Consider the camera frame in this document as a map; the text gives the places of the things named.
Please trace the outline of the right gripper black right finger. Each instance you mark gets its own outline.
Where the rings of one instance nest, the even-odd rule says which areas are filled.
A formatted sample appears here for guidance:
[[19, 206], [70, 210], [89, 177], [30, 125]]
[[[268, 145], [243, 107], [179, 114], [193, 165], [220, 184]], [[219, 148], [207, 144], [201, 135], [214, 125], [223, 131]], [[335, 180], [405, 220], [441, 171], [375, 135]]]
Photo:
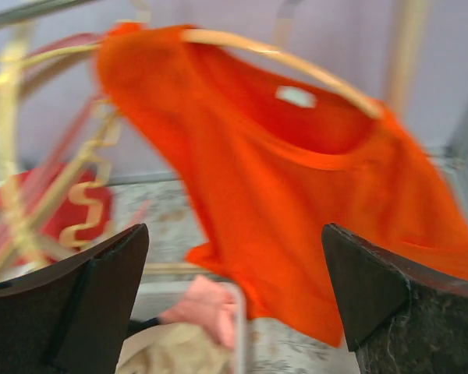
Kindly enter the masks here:
[[321, 235], [346, 344], [362, 373], [468, 373], [468, 281], [336, 224]]

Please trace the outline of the orange t shirt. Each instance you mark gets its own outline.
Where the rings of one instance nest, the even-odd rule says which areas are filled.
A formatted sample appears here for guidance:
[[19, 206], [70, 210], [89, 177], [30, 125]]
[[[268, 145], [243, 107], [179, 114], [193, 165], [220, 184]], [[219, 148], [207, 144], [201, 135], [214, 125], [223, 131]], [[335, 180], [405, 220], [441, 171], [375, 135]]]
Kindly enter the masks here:
[[331, 346], [343, 328], [321, 244], [335, 223], [468, 280], [468, 224], [390, 111], [124, 23], [102, 41], [103, 92], [183, 180], [207, 242], [188, 261], [233, 279], [250, 318]]

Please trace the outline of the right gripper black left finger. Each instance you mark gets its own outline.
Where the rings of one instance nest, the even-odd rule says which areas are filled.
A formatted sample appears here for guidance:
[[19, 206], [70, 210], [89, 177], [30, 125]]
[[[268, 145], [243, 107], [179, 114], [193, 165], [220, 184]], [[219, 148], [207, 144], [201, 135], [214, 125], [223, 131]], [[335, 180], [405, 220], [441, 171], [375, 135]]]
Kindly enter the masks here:
[[0, 282], [0, 373], [113, 373], [149, 248], [145, 224]]

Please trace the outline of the orange wavy hanger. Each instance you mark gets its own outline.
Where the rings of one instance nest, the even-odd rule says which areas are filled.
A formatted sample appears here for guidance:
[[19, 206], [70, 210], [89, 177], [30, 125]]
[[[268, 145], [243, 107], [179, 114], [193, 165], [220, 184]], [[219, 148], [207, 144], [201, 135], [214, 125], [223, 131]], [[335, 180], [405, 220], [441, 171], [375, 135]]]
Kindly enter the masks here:
[[188, 43], [238, 48], [262, 55], [265, 58], [269, 58], [293, 69], [304, 72], [324, 85], [329, 86], [338, 95], [346, 99], [356, 108], [360, 109], [370, 118], [380, 118], [383, 114], [380, 104], [369, 98], [362, 91], [347, 83], [345, 80], [338, 78], [318, 65], [288, 52], [280, 51], [270, 44], [265, 44], [260, 41], [255, 41], [229, 32], [197, 28], [183, 31], [181, 38]]

